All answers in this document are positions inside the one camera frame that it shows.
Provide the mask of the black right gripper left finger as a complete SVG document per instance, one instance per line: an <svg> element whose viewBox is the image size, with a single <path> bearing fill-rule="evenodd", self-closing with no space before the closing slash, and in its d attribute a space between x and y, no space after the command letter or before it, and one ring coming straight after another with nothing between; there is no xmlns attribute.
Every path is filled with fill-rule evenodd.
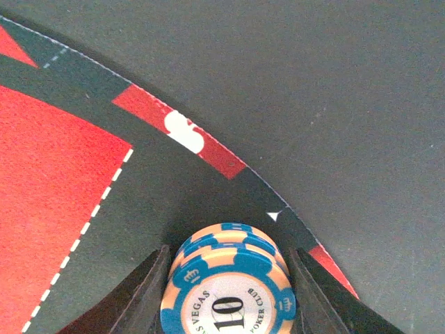
<svg viewBox="0 0 445 334"><path fill-rule="evenodd" d="M170 247L163 245L58 333L162 333L160 306L169 270Z"/></svg>

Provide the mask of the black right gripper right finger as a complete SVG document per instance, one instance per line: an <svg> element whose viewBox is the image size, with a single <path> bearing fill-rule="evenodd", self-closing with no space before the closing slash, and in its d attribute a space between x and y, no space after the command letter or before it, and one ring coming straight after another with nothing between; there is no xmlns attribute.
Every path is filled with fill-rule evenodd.
<svg viewBox="0 0 445 334"><path fill-rule="evenodd" d="M288 268L298 302L292 333L403 334L302 248L288 249Z"/></svg>

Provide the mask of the blue white chips seat one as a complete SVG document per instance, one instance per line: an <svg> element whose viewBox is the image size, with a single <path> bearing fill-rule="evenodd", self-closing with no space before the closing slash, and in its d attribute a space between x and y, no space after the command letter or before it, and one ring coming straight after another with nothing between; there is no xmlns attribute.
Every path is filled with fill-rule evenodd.
<svg viewBox="0 0 445 334"><path fill-rule="evenodd" d="M275 242L242 223L189 237L168 274L164 333L290 333L298 303Z"/></svg>

